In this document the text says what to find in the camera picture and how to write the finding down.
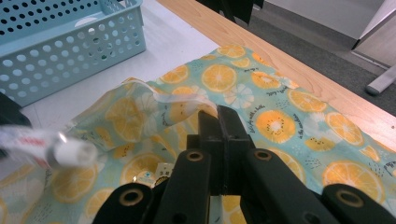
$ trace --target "white tube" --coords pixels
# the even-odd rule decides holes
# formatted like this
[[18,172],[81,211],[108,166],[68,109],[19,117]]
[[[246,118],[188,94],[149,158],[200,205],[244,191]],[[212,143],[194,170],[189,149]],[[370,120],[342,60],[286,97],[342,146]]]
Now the white tube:
[[17,125],[0,126],[0,148],[12,160],[35,161],[45,168],[89,166],[97,157],[90,142]]

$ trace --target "basket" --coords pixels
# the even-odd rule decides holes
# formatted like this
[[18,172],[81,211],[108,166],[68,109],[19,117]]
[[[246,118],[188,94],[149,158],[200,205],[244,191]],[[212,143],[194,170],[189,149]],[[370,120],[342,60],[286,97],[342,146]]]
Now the basket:
[[0,92],[21,106],[146,49],[142,0],[0,0]]

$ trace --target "black object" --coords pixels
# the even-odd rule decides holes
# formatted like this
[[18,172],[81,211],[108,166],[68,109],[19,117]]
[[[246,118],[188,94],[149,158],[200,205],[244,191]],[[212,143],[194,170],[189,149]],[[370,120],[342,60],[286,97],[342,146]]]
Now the black object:
[[207,223],[209,196],[220,194],[241,196],[247,223],[396,223],[358,189],[336,184],[322,195],[307,189],[275,153],[255,148],[234,110],[218,112],[219,119],[199,113],[199,134],[188,136],[169,180],[139,195],[142,185],[121,186],[93,223]]
[[[31,127],[30,120],[26,118],[21,112],[21,106],[10,100],[2,92],[0,92],[0,125],[16,124]],[[7,153],[0,148],[0,160],[4,158]]]
[[250,16],[251,16],[251,10],[253,9],[253,4],[261,8],[264,4],[264,0],[197,0],[197,1],[218,13],[222,11],[224,17],[230,21],[235,22],[234,17],[237,17],[246,23],[250,22]]

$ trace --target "white wall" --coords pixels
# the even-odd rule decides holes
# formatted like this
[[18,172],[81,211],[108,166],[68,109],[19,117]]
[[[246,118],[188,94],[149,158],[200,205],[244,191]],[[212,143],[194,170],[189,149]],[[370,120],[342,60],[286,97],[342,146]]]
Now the white wall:
[[361,38],[375,28],[382,20],[396,10],[396,0],[385,0],[381,8],[375,13],[373,19],[364,30]]
[[384,0],[267,0],[311,21],[359,39]]

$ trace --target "floor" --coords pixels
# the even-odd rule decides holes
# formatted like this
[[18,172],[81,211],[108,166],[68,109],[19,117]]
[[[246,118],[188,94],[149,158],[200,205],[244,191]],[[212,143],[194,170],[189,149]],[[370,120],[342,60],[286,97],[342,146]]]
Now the floor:
[[[270,22],[274,26],[292,35],[296,35],[319,48],[325,49],[342,59],[354,63],[373,74],[379,76],[385,72],[385,69],[382,67],[367,62],[352,53],[351,49],[356,43],[355,39],[287,11],[286,9],[265,2],[262,9],[256,6],[253,8],[252,16]],[[248,27],[243,21],[237,20],[237,23],[242,27]]]

